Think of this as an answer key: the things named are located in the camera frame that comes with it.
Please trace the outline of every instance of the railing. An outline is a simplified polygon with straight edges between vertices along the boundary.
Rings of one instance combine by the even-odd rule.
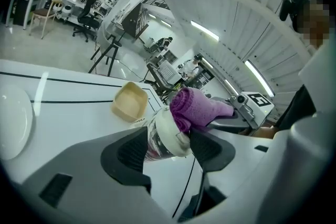
[[[170,10],[165,0],[144,0],[142,3]]]

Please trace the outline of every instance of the black line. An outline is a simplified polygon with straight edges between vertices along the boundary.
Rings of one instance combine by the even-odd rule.
[[[149,99],[148,99],[148,103],[149,103],[149,105],[151,106],[152,110],[155,112],[155,110],[153,109],[152,104],[151,104],[151,102],[149,101]]]
[[[7,76],[14,76],[14,77],[22,77],[22,78],[30,78],[30,79],[41,79],[41,77],[37,76],[29,76],[29,75],[23,75],[23,74],[15,74],[15,73],[7,73],[7,72],[1,72],[0,74],[7,75]],[[76,81],[76,80],[65,80],[65,79],[53,79],[53,78],[47,78],[47,80],[50,81],[60,81],[60,82],[68,82],[68,83],[79,83],[79,84],[87,84],[87,85],[96,85],[96,86],[107,86],[107,87],[117,87],[121,88],[122,86],[119,85],[110,85],[110,84],[101,84],[101,83],[91,83],[91,82],[84,82],[84,81]],[[159,102],[155,98],[153,92],[151,89],[148,88],[142,88],[143,90],[149,90],[151,94],[153,95],[154,99],[156,100],[157,104],[160,106]]]
[[[188,178],[188,181],[187,181],[187,185],[186,185],[185,188],[184,188],[182,197],[181,197],[181,199],[180,199],[179,204],[177,205],[177,208],[175,209],[175,212],[174,212],[172,218],[175,217],[175,214],[176,214],[176,212],[177,212],[177,210],[178,210],[178,208],[179,208],[179,206],[180,206],[180,204],[181,204],[181,202],[182,202],[182,199],[183,199],[183,196],[184,196],[184,194],[185,194],[185,191],[187,190],[187,186],[188,186],[188,184],[189,184],[189,180],[190,180],[191,174],[192,174],[193,169],[194,169],[195,160],[196,160],[196,157],[194,158],[193,166],[191,167],[191,171],[190,171],[190,175],[189,175],[189,178]]]
[[[34,101],[31,103],[42,103],[42,104],[86,104],[86,103],[112,103],[113,100],[103,100],[103,101]]]

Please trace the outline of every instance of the wooden chair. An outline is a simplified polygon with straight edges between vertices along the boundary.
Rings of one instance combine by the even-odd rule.
[[[32,20],[30,22],[29,35],[32,34],[31,30],[33,28],[33,23],[34,23],[35,17],[37,17],[39,19],[39,23],[38,23],[39,25],[41,23],[41,19],[45,19],[44,25],[43,25],[43,30],[42,30],[42,35],[41,35],[41,39],[43,39],[43,37],[44,37],[44,30],[45,30],[46,25],[47,25],[47,20],[50,19],[50,18],[53,18],[53,21],[52,21],[53,25],[52,26],[54,26],[54,20],[55,20],[55,17],[56,17],[56,13],[53,12],[53,6],[55,4],[60,4],[60,3],[62,3],[62,0],[52,0],[49,9],[40,8],[40,9],[37,9],[37,10],[33,11]]]

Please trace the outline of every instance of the ceiling light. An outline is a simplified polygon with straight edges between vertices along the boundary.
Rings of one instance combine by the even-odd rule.
[[[195,23],[193,21],[191,21],[191,24],[192,24],[192,26],[195,26],[199,30],[202,30],[204,33],[208,34],[209,36],[211,36],[214,39],[216,39],[217,41],[219,41],[219,37],[216,34],[212,33],[210,30],[204,28],[202,25],[199,25],[199,24],[197,24],[197,23]]]
[[[236,93],[236,95],[239,95],[239,93],[236,91],[235,88],[233,88],[233,86],[231,85],[230,82],[228,82],[228,80],[226,79],[225,82],[231,87],[231,89]]]
[[[172,27],[170,24],[167,24],[165,21],[161,20],[165,25],[168,25],[169,27]]]
[[[210,68],[213,68],[213,66],[210,65],[210,63],[209,63],[207,60],[205,60],[204,58],[202,59],[202,61],[203,61],[205,64],[207,64],[208,66],[210,66]]]
[[[257,79],[260,81],[261,85],[264,87],[264,89],[266,90],[267,94],[270,97],[274,97],[274,92],[272,91],[271,87],[268,85],[268,83],[266,82],[266,80],[262,77],[262,75],[260,74],[260,72],[254,67],[254,65],[252,65],[252,63],[247,60],[245,62],[245,65],[249,68],[249,70],[252,71],[252,73],[257,77]]]

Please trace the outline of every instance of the ceiling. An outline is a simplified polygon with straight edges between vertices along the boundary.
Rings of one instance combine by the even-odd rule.
[[[279,13],[282,0],[255,0],[263,8]],[[302,83],[298,72],[304,65],[287,36],[281,34],[261,13],[237,0],[166,0],[184,34],[198,42],[207,60],[224,77],[243,91],[266,93],[244,65],[250,60],[267,80],[275,97],[271,119],[276,120],[287,108]],[[219,36],[219,42],[201,34],[191,26],[197,22]],[[305,50],[313,53],[309,44]]]

